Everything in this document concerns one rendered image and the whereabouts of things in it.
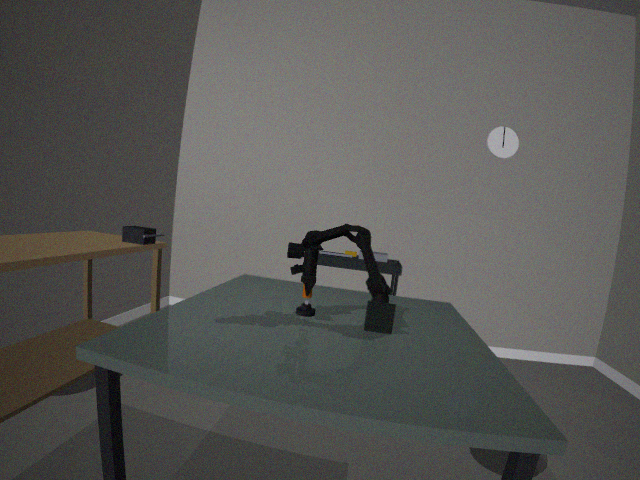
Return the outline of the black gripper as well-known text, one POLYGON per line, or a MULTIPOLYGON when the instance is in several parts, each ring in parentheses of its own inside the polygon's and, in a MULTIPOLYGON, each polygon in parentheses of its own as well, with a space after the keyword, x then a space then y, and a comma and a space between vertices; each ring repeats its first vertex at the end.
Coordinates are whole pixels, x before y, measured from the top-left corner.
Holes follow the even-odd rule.
POLYGON ((316 284, 317 260, 304 259, 305 272, 301 276, 301 282, 305 285, 305 294, 308 297, 312 288, 316 284))

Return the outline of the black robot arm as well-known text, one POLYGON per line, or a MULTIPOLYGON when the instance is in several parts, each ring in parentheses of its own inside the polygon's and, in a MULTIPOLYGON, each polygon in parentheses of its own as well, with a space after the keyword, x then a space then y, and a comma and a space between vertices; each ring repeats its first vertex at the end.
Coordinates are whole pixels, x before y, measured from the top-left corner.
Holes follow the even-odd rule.
MULTIPOLYGON (((362 251, 369 274, 369 279, 366 281, 366 284, 372 296, 371 301, 389 303, 388 295, 392 290, 383 276, 378 272, 378 266, 371 247, 371 232, 364 227, 344 224, 325 231, 309 231, 301 244, 289 242, 287 258, 301 259, 305 251, 304 259, 316 261, 318 260, 318 251, 324 250, 320 244, 341 236, 346 236, 349 240, 356 243, 362 251), (354 236, 351 232, 358 233, 354 236)), ((294 267, 290 267, 290 269, 292 275, 303 273, 303 271, 305 272, 304 262, 303 265, 297 264, 294 265, 294 267)))

